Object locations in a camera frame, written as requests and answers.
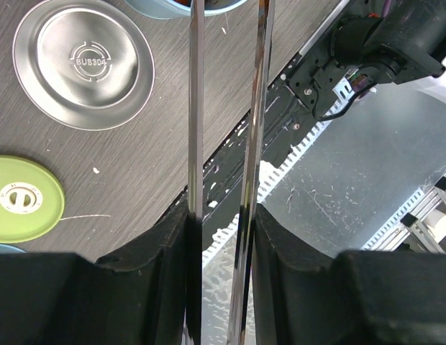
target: dark wood table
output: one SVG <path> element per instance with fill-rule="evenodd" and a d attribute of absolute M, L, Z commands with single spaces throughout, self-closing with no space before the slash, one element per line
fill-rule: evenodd
<path fill-rule="evenodd" d="M 19 244 L 29 251 L 75 251 L 95 259 L 148 230 L 186 185 L 188 19 L 144 17 L 109 1 L 143 31 L 155 58 L 150 101 L 133 121 L 105 132 L 71 129 L 26 97 L 12 65 L 12 39 L 38 0 L 0 0 L 0 155 L 50 169 L 66 193 L 63 219 Z M 338 0 L 276 4 L 272 80 Z M 250 108 L 258 2 L 206 19 L 205 132 L 208 157 Z"/>

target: light blue rim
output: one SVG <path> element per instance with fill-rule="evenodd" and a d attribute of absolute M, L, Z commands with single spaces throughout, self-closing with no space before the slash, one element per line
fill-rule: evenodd
<path fill-rule="evenodd" d="M 0 254 L 26 253 L 23 249 L 0 243 Z"/>
<path fill-rule="evenodd" d="M 181 9 L 182 11 L 188 12 L 189 14 L 191 13 L 191 7 L 179 4 L 178 2 L 174 1 L 174 0 L 163 0 L 165 3 L 171 5 L 172 7 L 175 7 L 177 9 Z M 247 0 L 239 0 L 235 3 L 233 3 L 233 5 L 229 5 L 227 7 L 223 7 L 221 9 L 205 9 L 204 10 L 204 15 L 205 16 L 216 16 L 218 14 L 223 14 L 225 12 L 231 11 L 232 9 L 235 9 L 236 7 L 239 7 L 240 5 L 244 4 Z"/>

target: green lid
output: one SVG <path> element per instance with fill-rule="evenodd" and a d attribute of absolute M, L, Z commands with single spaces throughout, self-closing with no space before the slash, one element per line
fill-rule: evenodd
<path fill-rule="evenodd" d="M 0 156 L 0 243 L 46 234 L 64 208 L 62 186 L 52 173 L 23 158 Z"/>

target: stainless steel rod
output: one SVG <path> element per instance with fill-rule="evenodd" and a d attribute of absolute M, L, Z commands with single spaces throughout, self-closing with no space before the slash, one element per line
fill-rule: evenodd
<path fill-rule="evenodd" d="M 204 0 L 191 2 L 189 26 L 186 345 L 201 345 L 204 121 Z"/>
<path fill-rule="evenodd" d="M 275 0 L 259 0 L 258 34 L 255 51 L 255 76 L 253 78 L 252 104 L 247 145 L 245 149 L 244 176 L 237 227 L 235 268 L 232 276 L 231 305 L 229 310 L 228 345 L 243 345 L 245 321 L 252 263 L 253 227 L 258 194 L 260 156 L 263 144 L 263 127 L 268 90 L 271 37 L 274 25 Z"/>

